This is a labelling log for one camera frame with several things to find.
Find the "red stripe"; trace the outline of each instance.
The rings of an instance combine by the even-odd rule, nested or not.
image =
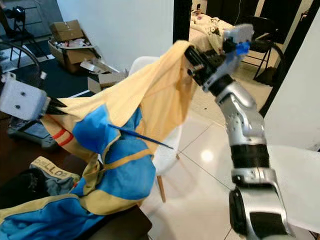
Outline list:
[[[55,134],[53,137],[53,139],[57,139],[60,138],[67,130],[65,130],[64,128],[62,128],[57,134]]]
[[[68,144],[68,143],[70,143],[70,141],[74,138],[74,136],[69,132],[69,134],[70,134],[70,136],[66,139],[66,140],[64,140],[64,141],[62,141],[62,142],[60,142],[60,143],[58,143],[59,144],[59,146],[64,146],[64,145],[66,145],[66,144]]]

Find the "black mat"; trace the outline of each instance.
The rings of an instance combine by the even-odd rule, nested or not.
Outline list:
[[[44,53],[46,55],[50,55],[50,49],[49,49],[49,45],[48,45],[48,40],[44,40],[44,41],[38,41],[37,42],[38,45],[40,46],[40,48],[44,51]],[[35,46],[34,43],[29,43],[29,44],[24,44],[37,58],[39,57],[43,57],[44,54],[41,53],[40,50],[38,50],[38,48]]]
[[[96,79],[96,75],[92,74],[71,74],[63,69],[56,59],[43,61],[40,63],[42,70],[47,73],[47,78],[44,82],[44,90],[48,96],[53,98],[67,98],[72,95],[81,93],[88,90],[88,77]],[[26,83],[30,83],[34,74],[35,66],[29,65],[21,67],[12,71],[16,74],[17,78]],[[92,96],[93,93],[89,92],[83,97]]]

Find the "white chair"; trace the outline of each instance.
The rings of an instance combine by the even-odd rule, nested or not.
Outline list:
[[[134,60],[131,66],[131,69],[129,71],[129,75],[137,72],[138,70],[142,69],[144,66],[148,64],[154,63],[158,59],[159,57],[154,57],[154,56],[138,57],[136,60]],[[177,159],[179,159],[177,152],[178,152],[178,146],[181,138],[181,133],[182,133],[182,125],[176,127],[169,134],[169,136],[163,141],[164,144],[172,147],[173,150],[165,146],[159,145],[153,157],[153,164],[156,169],[155,171],[156,180],[158,182],[161,198],[164,203],[166,202],[166,194],[165,194],[164,184],[162,181],[162,175],[168,169],[171,168],[171,166],[175,163]]]

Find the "yellow fabric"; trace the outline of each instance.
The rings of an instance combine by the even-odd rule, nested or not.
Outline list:
[[[127,210],[142,200],[143,199],[127,200],[110,195],[102,190],[94,190],[93,192],[90,192],[90,194],[79,199],[81,206],[90,213],[97,215],[108,215]]]
[[[144,127],[139,126],[137,132],[158,141],[164,140],[174,127],[184,121],[196,89],[194,81],[187,75],[188,61],[184,57],[189,46],[187,41],[177,41],[157,62],[92,97],[59,99],[67,105],[62,110],[68,115],[45,116],[42,118],[44,126],[52,136],[61,129],[72,133],[77,122],[101,105],[106,105],[109,120],[122,127],[141,104],[141,124]],[[146,143],[154,153],[157,145]],[[62,147],[88,163],[96,156],[76,139]]]
[[[163,141],[169,133],[185,120],[196,84],[187,74],[189,62],[184,57],[190,46],[187,41],[177,41],[157,62],[150,64],[113,87],[92,97],[61,98],[67,105],[62,110],[67,115],[46,115],[42,123],[55,140],[70,153],[84,159],[88,165],[83,172],[85,196],[79,199],[81,205],[98,215],[110,214],[128,209],[139,200],[126,200],[112,196],[95,186],[106,169],[116,168],[129,161],[153,154],[157,144],[145,141],[148,150],[138,152],[106,164],[100,169],[97,154],[82,147],[72,131],[77,122],[90,112],[105,105],[109,121],[122,127],[140,106],[142,120],[136,132],[149,138]],[[102,159],[112,142],[105,148]]]
[[[20,204],[18,206],[1,209],[1,211],[0,211],[0,224],[2,224],[2,222],[5,220],[5,218],[9,217],[10,215],[33,212],[38,209],[44,208],[49,203],[56,202],[56,201],[59,201],[61,199],[65,199],[65,198],[78,199],[79,197],[75,194],[69,194],[69,193],[57,195],[57,196],[47,196],[47,197],[36,199],[33,201],[28,201],[28,202]]]

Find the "black cable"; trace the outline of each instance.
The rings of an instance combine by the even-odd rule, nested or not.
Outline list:
[[[26,55],[28,55],[28,57],[31,58],[31,60],[34,62],[35,67],[36,67],[36,71],[37,71],[37,76],[40,78],[42,70],[40,68],[39,61],[31,52],[29,52],[28,50],[24,49],[23,47],[17,46],[17,45],[15,45],[15,44],[13,44],[11,42],[8,42],[8,41],[1,41],[0,44],[7,45],[7,46],[10,46],[10,47],[19,49],[20,51],[22,51]]]
[[[241,2],[242,0],[239,1],[239,5],[238,5],[238,16],[236,17],[236,20],[234,22],[234,26],[237,24],[238,20],[239,20],[239,16],[240,16],[240,6],[241,6]]]

